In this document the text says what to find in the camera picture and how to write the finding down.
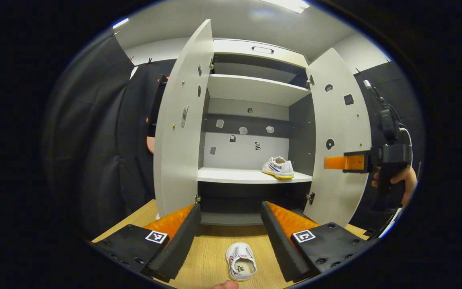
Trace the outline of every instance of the yellow shoe sole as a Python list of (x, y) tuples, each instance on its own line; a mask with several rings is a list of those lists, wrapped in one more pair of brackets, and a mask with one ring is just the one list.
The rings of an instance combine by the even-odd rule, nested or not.
[(276, 179), (293, 179), (293, 177), (294, 177), (294, 176), (292, 176), (292, 175), (286, 175), (286, 176), (284, 176), (284, 175), (276, 175), (276, 174), (274, 174), (273, 172), (266, 172), (266, 171), (263, 171), (263, 172), (264, 172), (265, 174), (267, 174), (267, 175), (273, 175), (273, 176), (275, 176)]

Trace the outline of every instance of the cabinet door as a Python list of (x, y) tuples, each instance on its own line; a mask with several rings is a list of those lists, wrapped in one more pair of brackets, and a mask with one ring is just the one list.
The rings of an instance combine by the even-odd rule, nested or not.
[[(304, 214), (320, 224), (335, 222), (345, 227), (363, 196), (368, 174), (324, 169), (324, 158), (344, 152), (369, 150), (372, 145), (370, 120), (363, 94), (340, 55), (329, 49), (306, 68), (315, 106), (315, 168)], [(350, 96), (353, 104), (346, 105)]]
[(195, 202), (202, 112), (212, 57), (211, 21), (205, 20), (176, 60), (160, 104), (154, 191), (161, 217)]

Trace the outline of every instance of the drawer handle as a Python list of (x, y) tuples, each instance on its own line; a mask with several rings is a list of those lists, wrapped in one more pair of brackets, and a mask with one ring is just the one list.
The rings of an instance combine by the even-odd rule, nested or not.
[(253, 51), (256, 51), (256, 52), (274, 54), (274, 50), (271, 49), (271, 48), (264, 48), (264, 47), (259, 47), (259, 46), (253, 46), (251, 49), (252, 49)]

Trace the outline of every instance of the shoe insole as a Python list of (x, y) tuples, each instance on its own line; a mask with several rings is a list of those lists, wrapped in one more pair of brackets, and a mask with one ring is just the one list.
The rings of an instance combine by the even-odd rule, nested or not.
[(235, 262), (235, 271), (240, 274), (251, 274), (254, 270), (254, 263), (249, 259), (241, 258)]

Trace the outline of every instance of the sneaker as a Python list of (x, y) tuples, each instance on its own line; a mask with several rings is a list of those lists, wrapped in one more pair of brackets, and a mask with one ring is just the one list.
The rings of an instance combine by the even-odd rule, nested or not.
[(246, 243), (234, 243), (226, 251), (226, 260), (229, 263), (229, 275), (233, 280), (244, 281), (256, 273), (256, 261), (251, 247)]
[(291, 161), (285, 161), (281, 156), (271, 157), (263, 165), (263, 172), (273, 175), (277, 179), (292, 179), (294, 177)]

